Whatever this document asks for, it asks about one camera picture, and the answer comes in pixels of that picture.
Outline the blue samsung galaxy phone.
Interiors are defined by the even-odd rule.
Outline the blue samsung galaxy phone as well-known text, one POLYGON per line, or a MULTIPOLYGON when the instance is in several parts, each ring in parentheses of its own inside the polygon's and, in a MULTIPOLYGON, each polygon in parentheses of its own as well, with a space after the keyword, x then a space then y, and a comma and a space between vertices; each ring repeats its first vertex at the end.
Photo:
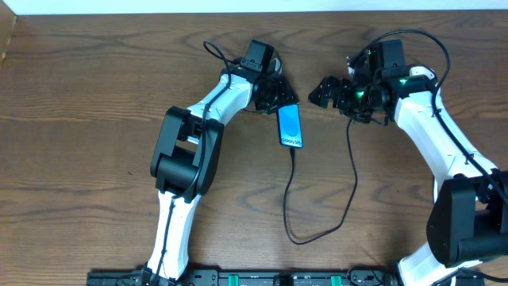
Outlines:
POLYGON ((298 104, 277 110, 279 143, 282 146, 301 149, 303 147, 302 127, 298 104))

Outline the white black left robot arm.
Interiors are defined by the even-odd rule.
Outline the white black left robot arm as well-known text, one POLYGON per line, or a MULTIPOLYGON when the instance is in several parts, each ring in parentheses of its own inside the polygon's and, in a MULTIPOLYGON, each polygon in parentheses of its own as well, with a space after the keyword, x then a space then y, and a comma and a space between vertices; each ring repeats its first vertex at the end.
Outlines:
POLYGON ((276 114, 279 143, 303 147, 299 98, 283 75, 278 51, 251 41, 244 57, 229 60, 211 41, 207 52, 224 62, 217 86, 192 106, 172 106, 164 115, 152 156, 160 214, 154 250, 141 277, 144 285, 174 285, 186 272, 188 241, 198 201, 213 183, 225 126, 254 104, 258 114, 276 114))

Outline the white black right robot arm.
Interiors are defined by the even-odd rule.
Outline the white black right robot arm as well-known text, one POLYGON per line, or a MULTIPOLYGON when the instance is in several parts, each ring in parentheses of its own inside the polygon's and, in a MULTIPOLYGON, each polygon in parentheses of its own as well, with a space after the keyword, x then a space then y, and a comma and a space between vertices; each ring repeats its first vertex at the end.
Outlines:
POLYGON ((403 285, 460 282, 474 267, 507 254, 507 173, 483 156, 446 111, 442 80, 407 64, 400 40, 374 41, 348 62, 349 78, 325 77, 309 101, 373 122, 385 114, 418 148, 434 178, 426 242, 398 263, 403 285))

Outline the white usb wall charger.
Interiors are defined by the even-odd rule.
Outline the white usb wall charger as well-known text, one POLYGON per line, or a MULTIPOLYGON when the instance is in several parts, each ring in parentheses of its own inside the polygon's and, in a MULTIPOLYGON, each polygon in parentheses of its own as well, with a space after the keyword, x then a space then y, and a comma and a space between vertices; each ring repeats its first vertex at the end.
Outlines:
POLYGON ((410 76, 425 75, 429 79, 435 79, 437 76, 432 68, 416 64, 410 69, 410 76))

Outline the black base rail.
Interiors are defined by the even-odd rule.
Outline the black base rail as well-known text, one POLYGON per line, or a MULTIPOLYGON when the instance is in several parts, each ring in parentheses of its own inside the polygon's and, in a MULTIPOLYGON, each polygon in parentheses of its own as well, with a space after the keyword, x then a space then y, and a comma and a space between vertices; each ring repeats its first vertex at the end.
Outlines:
POLYGON ((90 272, 86 286, 396 286, 391 272, 353 269, 345 272, 226 272, 215 269, 192 269, 178 280, 153 278, 144 270, 132 272, 90 272))

